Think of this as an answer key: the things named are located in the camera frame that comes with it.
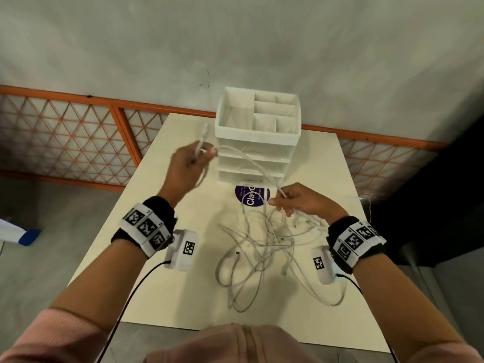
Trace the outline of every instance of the hand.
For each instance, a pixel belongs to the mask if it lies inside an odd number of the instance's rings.
[[[203,168],[215,158],[217,149],[210,143],[203,143],[202,150],[195,160],[198,141],[180,147],[172,156],[166,178],[158,196],[164,198],[172,208],[197,185]]]
[[[277,191],[275,198],[269,200],[269,205],[274,205],[277,210],[283,208],[287,217],[290,217],[294,213],[294,209],[297,209],[305,214],[317,215],[331,225],[336,220],[348,216],[347,211],[338,203],[300,183],[282,187],[282,191],[287,198]]]

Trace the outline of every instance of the orange metal frame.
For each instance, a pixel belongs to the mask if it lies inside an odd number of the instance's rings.
[[[130,156],[133,159],[133,162],[135,163],[136,166],[138,166],[139,163],[141,162],[142,154],[136,143],[133,132],[131,131],[126,115],[124,114],[124,109],[151,111],[151,112],[163,113],[163,114],[180,113],[184,115],[198,115],[203,117],[215,118],[215,112],[199,111],[195,109],[171,107],[171,106],[165,106],[165,105],[159,105],[159,104],[130,102],[130,101],[124,101],[119,99],[111,99],[111,98],[93,97],[90,95],[86,96],[86,95],[78,95],[78,94],[59,93],[59,92],[53,92],[53,91],[29,89],[29,88],[15,87],[15,86],[7,86],[7,85],[0,85],[0,94],[17,95],[17,96],[72,102],[72,103],[94,104],[94,105],[108,107],[111,111],[111,115],[116,123],[116,126],[118,127],[118,131],[124,140],[126,148],[128,149]],[[314,126],[314,125],[303,124],[302,128],[304,130],[334,133],[338,135],[339,138],[342,138],[342,139],[368,141],[368,142],[379,143],[379,144],[380,143],[388,144],[392,146],[404,146],[409,148],[432,150],[436,152],[440,151],[446,146],[445,143],[441,143],[441,142],[408,139],[408,138],[397,137],[397,136],[369,134],[369,133],[363,133],[358,131],[333,129],[329,127],[321,127],[321,126]],[[118,185],[91,183],[91,182],[81,181],[81,180],[57,178],[57,177],[50,177],[50,176],[39,176],[39,175],[33,175],[33,174],[17,173],[12,171],[0,171],[0,174],[5,176],[15,176],[17,178],[39,179],[39,180],[45,180],[50,182],[56,182],[56,183],[72,184],[72,185],[79,185],[79,186],[85,186],[85,187],[95,187],[95,188],[110,189],[110,190],[116,190],[116,191],[120,191],[124,189],[123,186],[118,186]]]

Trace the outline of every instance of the white desk organizer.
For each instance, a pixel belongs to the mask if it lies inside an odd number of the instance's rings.
[[[218,145],[233,146],[282,184],[301,134],[299,98],[226,87],[215,118]],[[268,185],[261,172],[239,153],[218,152],[219,179],[247,185]]]

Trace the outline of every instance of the pink sleeve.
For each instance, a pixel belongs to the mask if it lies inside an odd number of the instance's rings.
[[[462,343],[444,343],[423,348],[408,363],[482,363],[476,349]]]
[[[0,362],[90,363],[107,340],[97,326],[69,312],[48,309],[40,312]]]

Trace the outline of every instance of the white table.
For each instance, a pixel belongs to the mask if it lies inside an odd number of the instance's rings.
[[[170,114],[143,158],[116,206],[107,218],[76,277],[108,245],[117,224],[137,202],[157,193],[165,178],[171,154],[176,148],[198,139],[203,124],[214,120],[189,115]],[[364,219],[358,196],[335,134],[303,130],[288,171],[286,183],[301,182],[339,202],[351,215]],[[210,165],[203,184],[188,194],[176,208],[177,228],[198,234],[200,247],[191,270],[159,268],[148,277],[130,302],[122,321],[183,329],[205,329],[230,322],[275,324],[304,343],[388,352],[381,331],[365,300],[348,283],[341,305],[330,307],[312,298],[292,273],[281,275],[286,261],[276,255],[267,270],[264,283],[252,307],[239,314],[227,309],[227,293],[215,281],[215,266],[233,241],[218,224],[239,226],[241,208],[235,186],[218,181],[216,163]],[[301,253],[308,250],[298,249]],[[163,261],[165,251],[158,252],[142,270],[144,276]],[[339,287],[323,286],[316,274],[310,281],[320,295],[337,300]]]

